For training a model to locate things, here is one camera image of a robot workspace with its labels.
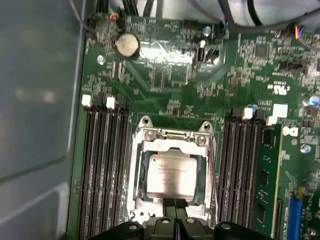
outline mounting screw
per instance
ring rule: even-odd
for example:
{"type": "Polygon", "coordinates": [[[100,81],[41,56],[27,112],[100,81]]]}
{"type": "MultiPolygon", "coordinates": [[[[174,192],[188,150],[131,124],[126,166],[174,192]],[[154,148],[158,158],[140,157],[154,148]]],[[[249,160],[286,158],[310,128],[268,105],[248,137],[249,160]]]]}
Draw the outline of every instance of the mounting screw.
{"type": "Polygon", "coordinates": [[[229,224],[225,224],[225,223],[222,224],[221,227],[222,227],[224,230],[230,230],[230,229],[231,229],[230,225],[229,225],[229,224]]]}
{"type": "Polygon", "coordinates": [[[205,136],[199,135],[196,137],[196,143],[199,145],[205,145],[207,142],[207,139],[205,136]]]}
{"type": "Polygon", "coordinates": [[[211,34],[211,27],[210,26],[205,26],[202,30],[202,34],[205,37],[209,37],[211,34]]]}
{"type": "Polygon", "coordinates": [[[105,64],[105,62],[106,62],[106,58],[105,58],[104,56],[102,56],[102,55],[99,55],[99,56],[96,58],[96,62],[97,62],[98,64],[100,64],[100,65],[103,65],[103,64],[105,64]]]}
{"type": "Polygon", "coordinates": [[[192,218],[188,218],[188,219],[186,220],[186,222],[187,222],[188,224],[194,224],[196,221],[195,221],[194,219],[192,219],[192,218]]]}
{"type": "Polygon", "coordinates": [[[136,225],[131,225],[131,226],[129,226],[129,229],[130,230],[135,230],[135,229],[137,229],[137,226],[136,225]]]}
{"type": "Polygon", "coordinates": [[[156,136],[153,131],[146,131],[144,133],[144,138],[146,141],[153,141],[153,140],[155,140],[156,136]]]}

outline colored wires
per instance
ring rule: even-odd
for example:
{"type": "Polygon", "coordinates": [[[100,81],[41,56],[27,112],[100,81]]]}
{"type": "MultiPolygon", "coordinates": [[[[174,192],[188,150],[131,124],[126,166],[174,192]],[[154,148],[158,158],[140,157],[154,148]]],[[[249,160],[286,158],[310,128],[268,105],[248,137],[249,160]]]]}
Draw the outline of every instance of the colored wires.
{"type": "Polygon", "coordinates": [[[310,51],[313,51],[313,52],[316,52],[316,53],[319,53],[320,52],[320,49],[319,48],[315,48],[313,47],[312,45],[310,45],[309,43],[307,43],[303,38],[303,34],[304,34],[304,31],[306,29],[306,26],[295,26],[294,27],[294,36],[295,36],[295,39],[298,40],[298,42],[304,46],[306,49],[310,50],[310,51]]]}
{"type": "Polygon", "coordinates": [[[294,27],[295,39],[301,38],[301,36],[304,33],[305,29],[306,29],[306,26],[295,26],[294,27]]]}

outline white label sticker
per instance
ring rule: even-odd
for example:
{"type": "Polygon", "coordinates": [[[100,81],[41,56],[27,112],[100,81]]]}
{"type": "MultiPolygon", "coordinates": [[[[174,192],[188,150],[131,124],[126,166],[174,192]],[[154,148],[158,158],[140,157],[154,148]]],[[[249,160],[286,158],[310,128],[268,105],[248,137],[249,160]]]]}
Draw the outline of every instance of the white label sticker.
{"type": "Polygon", "coordinates": [[[290,127],[285,126],[282,129],[282,134],[284,136],[290,135],[292,137],[298,137],[298,132],[299,132],[299,128],[297,128],[297,127],[290,128],[290,127]]]}
{"type": "Polygon", "coordinates": [[[273,104],[272,116],[278,118],[287,118],[288,115],[288,105],[286,104],[273,104]]]}

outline dimm slot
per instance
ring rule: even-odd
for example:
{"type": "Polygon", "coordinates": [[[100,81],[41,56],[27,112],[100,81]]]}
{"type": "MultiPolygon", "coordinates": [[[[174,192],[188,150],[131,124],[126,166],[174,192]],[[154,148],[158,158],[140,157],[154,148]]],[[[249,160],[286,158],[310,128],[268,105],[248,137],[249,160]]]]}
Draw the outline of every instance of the dimm slot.
{"type": "Polygon", "coordinates": [[[106,144],[107,144],[107,139],[108,139],[108,126],[110,123],[110,114],[106,113],[105,115],[105,120],[104,120],[104,126],[103,126],[103,139],[102,139],[102,148],[101,148],[101,153],[100,153],[100,172],[99,172],[99,180],[98,180],[98,196],[96,199],[96,205],[97,209],[95,212],[95,219],[96,223],[94,226],[94,231],[95,234],[101,233],[102,229],[102,219],[103,219],[103,199],[105,195],[105,168],[106,168],[106,144]]]}
{"type": "Polygon", "coordinates": [[[245,222],[246,228],[251,228],[252,225],[252,214],[253,214],[253,207],[254,207],[254,196],[255,196],[255,189],[256,189],[256,178],[257,178],[257,169],[258,169],[258,153],[259,147],[262,142],[262,125],[260,120],[256,120],[252,127],[252,154],[251,154],[251,166],[250,166],[250,179],[249,179],[249,186],[248,186],[248,208],[247,208],[247,217],[245,222]]]}
{"type": "Polygon", "coordinates": [[[106,114],[101,112],[98,116],[98,130],[97,130],[97,142],[96,142],[96,155],[93,166],[93,191],[91,196],[91,221],[90,221],[90,237],[93,237],[100,233],[100,217],[97,215],[101,212],[101,207],[98,205],[99,194],[101,191],[100,187],[100,174],[101,174],[101,162],[102,154],[104,151],[104,138],[105,138],[105,125],[106,125],[106,114]]]}
{"type": "Polygon", "coordinates": [[[122,114],[120,117],[119,126],[119,145],[118,154],[115,167],[115,181],[113,189],[113,214],[112,214],[112,227],[119,224],[119,212],[122,194],[122,182],[123,182],[123,171],[125,162],[125,149],[127,140],[127,128],[128,128],[128,118],[126,115],[122,114]]]}
{"type": "Polygon", "coordinates": [[[82,165],[82,181],[81,181],[81,196],[80,196],[80,211],[79,211],[79,224],[78,224],[78,238],[88,238],[88,222],[86,216],[88,216],[88,194],[89,194],[89,178],[90,178],[90,166],[91,156],[93,151],[93,141],[95,136],[96,126],[96,114],[88,112],[87,122],[85,130],[85,142],[84,142],[84,154],[82,165]]]}
{"type": "Polygon", "coordinates": [[[106,142],[106,153],[105,153],[105,170],[104,170],[104,197],[102,204],[102,223],[101,230],[107,231],[111,228],[111,213],[110,213],[110,202],[113,195],[112,190],[112,175],[113,175],[113,165],[114,165],[114,146],[116,142],[117,133],[117,120],[118,116],[112,114],[110,116],[110,122],[108,125],[107,135],[108,139],[106,142]]]}
{"type": "Polygon", "coordinates": [[[232,148],[232,154],[231,154],[231,161],[230,161],[230,174],[229,174],[229,203],[228,203],[228,212],[229,214],[226,217],[226,221],[230,222],[233,217],[234,217],[234,212],[233,212],[233,206],[234,206],[234,201],[237,198],[237,193],[235,192],[237,189],[235,188],[235,177],[236,177],[236,172],[237,172],[237,161],[238,161],[238,154],[239,154],[239,145],[241,142],[239,142],[239,136],[242,132],[243,125],[242,124],[237,124],[235,127],[235,134],[234,134],[234,143],[233,143],[233,148],[232,148]]]}
{"type": "Polygon", "coordinates": [[[233,175],[233,185],[232,189],[234,192],[233,199],[232,199],[232,217],[231,220],[234,223],[238,222],[238,209],[240,205],[240,190],[241,190],[241,175],[242,175],[242,167],[243,167],[243,159],[244,156],[246,156],[246,149],[244,148],[246,144],[246,138],[247,138],[247,124],[241,124],[241,128],[238,133],[238,150],[237,150],[237,158],[234,163],[234,175],[233,175]]]}
{"type": "Polygon", "coordinates": [[[95,235],[94,225],[96,223],[95,210],[97,208],[96,198],[97,198],[97,181],[99,179],[99,151],[101,148],[101,137],[103,135],[103,113],[97,114],[97,124],[96,124],[95,139],[93,145],[92,154],[92,182],[91,182],[91,200],[90,200],[90,213],[89,213],[89,225],[88,225],[88,237],[91,238],[95,235]]]}
{"type": "Polygon", "coordinates": [[[219,222],[251,226],[262,128],[259,119],[225,119],[218,178],[219,222]]]}

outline chip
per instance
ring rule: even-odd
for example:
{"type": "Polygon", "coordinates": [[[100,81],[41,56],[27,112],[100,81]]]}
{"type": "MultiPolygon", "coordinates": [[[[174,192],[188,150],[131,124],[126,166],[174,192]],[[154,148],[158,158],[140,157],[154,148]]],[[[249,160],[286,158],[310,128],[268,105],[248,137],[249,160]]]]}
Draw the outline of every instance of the chip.
{"type": "Polygon", "coordinates": [[[238,77],[232,76],[232,77],[230,78],[230,84],[231,84],[231,85],[237,85],[238,83],[239,83],[239,78],[238,78],[238,77]]]}
{"type": "Polygon", "coordinates": [[[269,173],[263,170],[260,175],[260,181],[263,185],[267,185],[269,182],[269,173]]]}
{"type": "Polygon", "coordinates": [[[273,131],[270,129],[266,129],[263,132],[263,143],[268,145],[274,144],[274,134],[273,131]]]}
{"type": "Polygon", "coordinates": [[[255,46],[254,56],[256,58],[266,58],[268,56],[268,46],[266,46],[266,45],[255,46]]]}
{"type": "Polygon", "coordinates": [[[257,214],[258,214],[258,220],[261,223],[265,221],[265,212],[266,212],[265,208],[259,204],[257,208],[257,214]]]}

